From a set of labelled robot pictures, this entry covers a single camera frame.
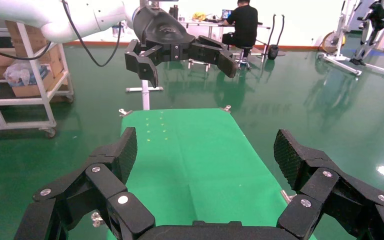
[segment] green epoxy floor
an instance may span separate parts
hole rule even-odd
[[[91,49],[100,62],[111,51]],[[48,140],[37,130],[0,132],[0,239],[14,236],[36,189],[78,168],[95,147],[119,137],[118,109],[142,108],[140,93],[125,93],[141,82],[126,71],[123,49],[104,68],[94,66],[80,47],[66,47],[65,54],[76,100],[52,105],[58,136]],[[252,71],[241,71],[234,79],[214,66],[205,73],[202,65],[188,69],[186,62],[162,63],[157,68],[164,91],[151,93],[151,108],[231,105],[237,124],[284,189],[289,186],[273,157],[281,128],[302,144],[325,151],[348,174],[384,190],[384,175],[377,171],[384,166],[384,78],[365,72],[356,81],[315,57],[315,52],[288,52],[264,67],[251,57]],[[368,62],[384,66],[384,54],[374,54]],[[44,114],[34,106],[2,111],[12,119],[41,119]],[[106,232],[105,227],[93,228],[87,215],[70,239],[103,240]],[[319,240],[353,239],[328,216],[315,234]]]

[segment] cardboard box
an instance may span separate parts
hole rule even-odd
[[[17,55],[17,57],[21,57],[21,58],[27,58],[27,51],[26,51],[26,47],[24,46],[23,44],[23,41],[20,40],[21,44],[19,43],[14,43],[14,40],[12,40],[12,45],[14,46],[15,48],[15,53]],[[33,50],[33,53],[37,53],[39,52],[39,50],[41,50],[43,47],[46,46],[46,42],[43,44],[44,41],[38,41],[37,44],[34,44],[32,43],[32,40],[30,40],[30,44],[31,44],[31,49]]]
[[[9,35],[11,36],[12,45],[15,48],[16,55],[18,57],[26,58],[27,52],[17,23],[13,21],[5,21],[5,25],[8,28]],[[27,36],[30,40],[33,52],[37,52],[46,46],[47,40],[39,28],[25,25],[25,30],[27,31]]]
[[[64,70],[63,59],[60,54],[60,49],[55,46],[49,50],[45,55],[39,58],[41,64],[49,64],[50,70],[55,77]]]
[[[43,86],[47,91],[51,90],[52,85],[55,85],[54,82],[57,81],[50,71],[46,71],[46,75],[42,80]],[[27,86],[13,86],[12,90],[14,91],[16,97],[34,97],[41,95],[37,84]]]
[[[19,49],[17,50],[18,57],[23,57],[23,58],[27,57],[27,53],[26,53],[26,49],[24,48],[24,45],[18,45],[18,46],[15,45],[14,47],[16,50]],[[58,48],[58,46],[54,46],[47,53],[45,53],[41,58],[39,58],[39,62],[41,64],[49,64],[54,77],[57,76],[59,73],[61,73],[64,69],[63,58],[61,57],[60,49]]]
[[[16,56],[16,50],[14,48],[0,48],[0,53]],[[0,55],[0,66],[10,66],[13,62],[14,59]]]
[[[4,73],[9,66],[0,66],[0,79],[4,79]]]
[[[19,28],[17,26],[17,23],[14,21],[5,21],[5,25],[8,28],[8,32],[11,35],[11,38],[18,38],[21,39],[21,34],[19,31]],[[41,30],[34,26],[25,25],[25,30],[27,32],[27,35],[29,38],[33,39],[45,39],[44,35],[42,34]]]

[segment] computer monitor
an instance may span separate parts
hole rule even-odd
[[[226,9],[223,9],[221,11],[221,19],[222,20],[226,20],[228,19],[228,17],[232,14],[232,10],[226,10]]]

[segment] plastic bag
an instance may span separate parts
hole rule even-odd
[[[11,86],[27,86],[32,73],[30,63],[15,63],[6,69],[3,76]]]

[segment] cart wheel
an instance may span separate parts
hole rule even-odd
[[[74,95],[71,95],[71,96],[65,96],[67,98],[67,103],[74,103]]]
[[[57,130],[54,127],[45,129],[45,135],[48,139],[53,139],[57,135]]]

